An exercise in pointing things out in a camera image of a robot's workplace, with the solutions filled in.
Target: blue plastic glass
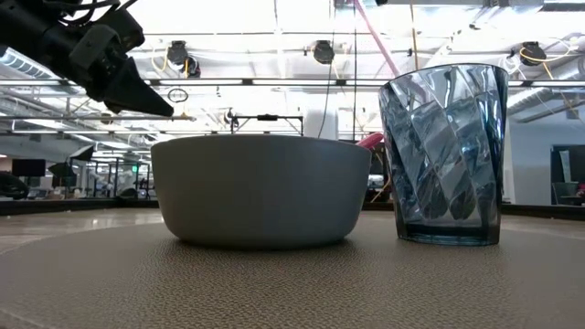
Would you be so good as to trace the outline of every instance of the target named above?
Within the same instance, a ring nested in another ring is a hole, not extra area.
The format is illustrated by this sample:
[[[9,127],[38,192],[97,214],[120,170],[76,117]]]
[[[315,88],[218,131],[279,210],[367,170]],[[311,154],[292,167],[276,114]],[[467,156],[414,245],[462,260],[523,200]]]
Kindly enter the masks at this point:
[[[508,74],[462,64],[422,69],[379,92],[401,239],[499,241]]]

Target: gray bowl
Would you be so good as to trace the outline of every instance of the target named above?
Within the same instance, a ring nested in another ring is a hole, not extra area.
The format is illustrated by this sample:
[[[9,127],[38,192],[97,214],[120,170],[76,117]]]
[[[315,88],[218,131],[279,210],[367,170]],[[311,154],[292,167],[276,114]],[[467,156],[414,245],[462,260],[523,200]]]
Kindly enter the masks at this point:
[[[278,135],[213,135],[158,143],[154,184],[168,229],[199,245],[295,249],[356,225],[370,152]]]

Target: textured tabletop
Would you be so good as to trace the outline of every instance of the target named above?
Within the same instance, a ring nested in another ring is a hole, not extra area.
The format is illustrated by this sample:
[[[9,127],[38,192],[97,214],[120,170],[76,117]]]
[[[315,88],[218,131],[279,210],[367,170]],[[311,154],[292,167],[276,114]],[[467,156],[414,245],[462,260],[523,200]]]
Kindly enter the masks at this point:
[[[361,218],[338,245],[199,249],[164,224],[0,254],[0,328],[585,328],[585,239],[504,229],[500,245],[397,240]]]

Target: chair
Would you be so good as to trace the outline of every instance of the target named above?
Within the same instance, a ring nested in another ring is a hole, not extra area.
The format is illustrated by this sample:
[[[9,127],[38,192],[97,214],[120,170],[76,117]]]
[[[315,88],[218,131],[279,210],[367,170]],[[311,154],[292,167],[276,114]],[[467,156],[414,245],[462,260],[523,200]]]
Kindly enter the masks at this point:
[[[579,183],[553,183],[552,189],[555,194],[557,205],[573,205],[573,200],[563,199],[563,196],[576,196]]]

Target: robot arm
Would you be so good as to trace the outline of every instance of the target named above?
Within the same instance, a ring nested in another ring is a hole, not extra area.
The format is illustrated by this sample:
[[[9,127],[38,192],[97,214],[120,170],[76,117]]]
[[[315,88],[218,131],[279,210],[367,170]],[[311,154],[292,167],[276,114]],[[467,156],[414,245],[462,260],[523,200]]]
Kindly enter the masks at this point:
[[[140,78],[126,53],[144,43],[142,28],[119,0],[0,0],[2,46],[75,81],[89,97],[103,101],[113,112],[139,111],[172,116],[171,107]],[[110,10],[96,21],[96,8]],[[77,10],[89,10],[76,20],[65,20]]]

